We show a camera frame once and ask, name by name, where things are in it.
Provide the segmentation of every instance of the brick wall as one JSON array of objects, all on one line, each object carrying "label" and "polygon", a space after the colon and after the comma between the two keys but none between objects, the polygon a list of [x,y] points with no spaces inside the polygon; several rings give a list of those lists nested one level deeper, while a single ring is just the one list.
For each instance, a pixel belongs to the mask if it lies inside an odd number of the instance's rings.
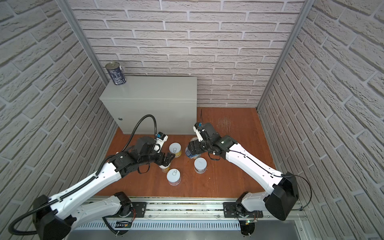
[{"label": "brick wall", "polygon": [[198,106],[255,107],[303,1],[69,0],[101,64],[197,76]]},{"label": "brick wall", "polygon": [[9,239],[8,223],[34,198],[86,176],[113,119],[55,1],[0,2],[0,33],[0,239]]},{"label": "brick wall", "polygon": [[259,108],[316,238],[384,239],[383,32],[382,0],[316,1]]}]

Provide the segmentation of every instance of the white can lid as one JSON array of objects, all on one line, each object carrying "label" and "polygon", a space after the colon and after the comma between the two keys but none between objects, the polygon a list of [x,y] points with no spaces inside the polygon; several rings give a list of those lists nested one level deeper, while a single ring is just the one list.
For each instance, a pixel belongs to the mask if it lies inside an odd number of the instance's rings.
[{"label": "white can lid", "polygon": [[169,170],[167,173],[167,179],[170,182],[177,182],[180,179],[180,172],[176,168]]},{"label": "white can lid", "polygon": [[171,145],[169,145],[169,151],[171,153],[177,153],[181,151],[181,145],[178,142],[174,142]]},{"label": "white can lid", "polygon": [[199,157],[198,159],[195,160],[195,168],[197,170],[204,170],[206,167],[207,167],[207,161],[204,158]]},{"label": "white can lid", "polygon": [[159,167],[160,167],[161,169],[166,169],[166,168],[169,167],[169,165],[170,165],[170,164],[168,164],[168,166],[159,165]]}]

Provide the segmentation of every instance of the pull-tab can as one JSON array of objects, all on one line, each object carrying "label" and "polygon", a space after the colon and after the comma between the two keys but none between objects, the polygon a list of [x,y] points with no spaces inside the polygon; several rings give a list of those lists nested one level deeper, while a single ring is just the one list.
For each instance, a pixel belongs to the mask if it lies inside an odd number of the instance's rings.
[{"label": "pull-tab can", "polygon": [[124,72],[118,62],[110,62],[105,65],[109,76],[115,85],[122,85],[126,83]]}]

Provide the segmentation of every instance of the black motor housing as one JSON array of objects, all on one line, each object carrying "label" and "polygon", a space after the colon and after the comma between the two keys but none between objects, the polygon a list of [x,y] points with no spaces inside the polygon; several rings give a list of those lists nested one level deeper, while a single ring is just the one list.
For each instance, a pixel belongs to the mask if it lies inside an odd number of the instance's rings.
[{"label": "black motor housing", "polygon": [[273,192],[265,197],[265,207],[277,219],[284,221],[299,199],[296,177],[287,172]]}]

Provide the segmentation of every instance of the brown wooden board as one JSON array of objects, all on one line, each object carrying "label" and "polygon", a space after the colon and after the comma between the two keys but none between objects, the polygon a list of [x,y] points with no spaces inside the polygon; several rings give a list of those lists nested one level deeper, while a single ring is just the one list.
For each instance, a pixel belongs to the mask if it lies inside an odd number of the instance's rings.
[{"label": "brown wooden board", "polygon": [[[202,110],[203,122],[210,122],[221,136],[230,135],[237,140],[248,152],[265,164],[275,167],[269,151],[264,131],[255,108],[197,108],[197,121]],[[131,144],[144,135],[135,135]],[[171,163],[171,168],[177,168],[181,173],[181,183],[171,186],[166,173],[154,163],[149,172],[138,174],[133,172],[125,178],[107,186],[97,193],[110,196],[123,191],[127,196],[137,197],[239,197],[243,192],[262,192],[264,189],[248,174],[225,159],[212,161],[208,154],[201,157],[207,160],[207,170],[198,174],[194,170],[194,159],[185,155],[193,135],[168,135],[162,151],[167,153],[169,145],[178,142],[182,146],[182,154]],[[127,143],[129,135],[124,135],[117,129],[107,155],[121,151]],[[141,166],[145,172],[147,166]]]}]

